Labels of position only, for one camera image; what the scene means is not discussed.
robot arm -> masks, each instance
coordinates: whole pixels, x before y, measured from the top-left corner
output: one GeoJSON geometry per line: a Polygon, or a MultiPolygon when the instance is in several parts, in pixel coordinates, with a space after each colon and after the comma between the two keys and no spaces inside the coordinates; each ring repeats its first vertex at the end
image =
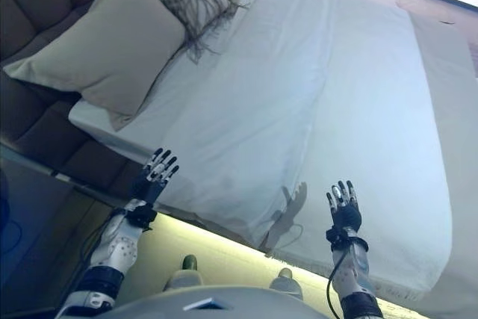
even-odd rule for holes
{"type": "Polygon", "coordinates": [[[342,181],[327,193],[333,226],[326,232],[331,243],[335,268],[329,279],[341,301],[345,319],[383,318],[377,304],[373,286],[368,279],[367,242],[357,235],[361,225],[356,192],[350,181],[348,191],[342,181]]]}
{"type": "Polygon", "coordinates": [[[113,308],[123,278],[136,262],[137,242],[156,218],[155,201],[179,166],[170,167],[171,151],[159,149],[143,167],[131,189],[131,201],[114,209],[102,233],[90,266],[57,315],[91,317],[113,308]]]}

tufted headboard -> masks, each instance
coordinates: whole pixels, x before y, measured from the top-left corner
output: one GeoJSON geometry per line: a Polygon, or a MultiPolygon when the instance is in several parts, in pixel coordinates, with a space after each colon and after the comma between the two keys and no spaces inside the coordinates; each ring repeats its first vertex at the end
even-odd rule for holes
{"type": "MultiPolygon", "coordinates": [[[[93,0],[1,0],[0,65],[48,45],[93,0]]],[[[58,172],[117,196],[127,196],[140,165],[109,150],[68,121],[77,93],[0,78],[0,141],[58,172]]]]}

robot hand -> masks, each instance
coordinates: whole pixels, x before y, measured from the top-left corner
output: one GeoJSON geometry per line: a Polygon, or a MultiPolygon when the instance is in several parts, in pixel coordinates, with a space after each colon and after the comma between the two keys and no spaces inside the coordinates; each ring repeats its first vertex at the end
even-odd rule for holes
{"type": "Polygon", "coordinates": [[[357,203],[356,192],[353,189],[352,182],[347,181],[348,192],[342,181],[338,182],[338,187],[332,186],[334,198],[327,192],[332,220],[337,229],[352,228],[358,232],[361,225],[361,215],[359,204],[357,203]]]}
{"type": "Polygon", "coordinates": [[[176,165],[168,172],[177,160],[175,156],[168,160],[170,155],[171,151],[167,150],[163,153],[163,149],[160,148],[146,162],[131,186],[132,199],[154,204],[171,177],[179,170],[179,166],[176,165]]]}
{"type": "Polygon", "coordinates": [[[363,242],[362,245],[368,250],[367,243],[360,238],[356,238],[356,233],[361,225],[361,215],[352,182],[347,181],[347,187],[348,190],[344,183],[339,181],[338,187],[336,185],[332,186],[333,197],[330,193],[327,193],[334,224],[326,232],[326,238],[332,244],[332,251],[347,247],[351,239],[363,242]]]}

beige pillow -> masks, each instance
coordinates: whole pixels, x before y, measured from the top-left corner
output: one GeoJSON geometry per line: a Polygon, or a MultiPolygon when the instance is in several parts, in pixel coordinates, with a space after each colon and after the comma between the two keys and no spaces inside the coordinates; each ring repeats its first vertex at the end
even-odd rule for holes
{"type": "Polygon", "coordinates": [[[78,91],[119,129],[185,39],[159,0],[96,0],[87,14],[35,55],[4,68],[12,78],[78,91]]]}

bed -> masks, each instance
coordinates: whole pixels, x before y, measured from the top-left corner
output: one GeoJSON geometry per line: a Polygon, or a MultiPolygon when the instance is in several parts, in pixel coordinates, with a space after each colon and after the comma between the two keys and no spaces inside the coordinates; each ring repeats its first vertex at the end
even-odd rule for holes
{"type": "Polygon", "coordinates": [[[332,267],[324,194],[351,179],[379,296],[440,314],[454,292],[464,312],[475,283],[432,291],[444,270],[469,280],[456,267],[477,269],[462,243],[475,227],[457,231],[455,210],[478,173],[478,86],[464,40],[365,0],[238,1],[202,36],[212,52],[197,64],[178,53],[128,125],[116,131],[84,100],[69,120],[139,163],[171,148],[181,169],[161,206],[322,275],[332,267]]]}

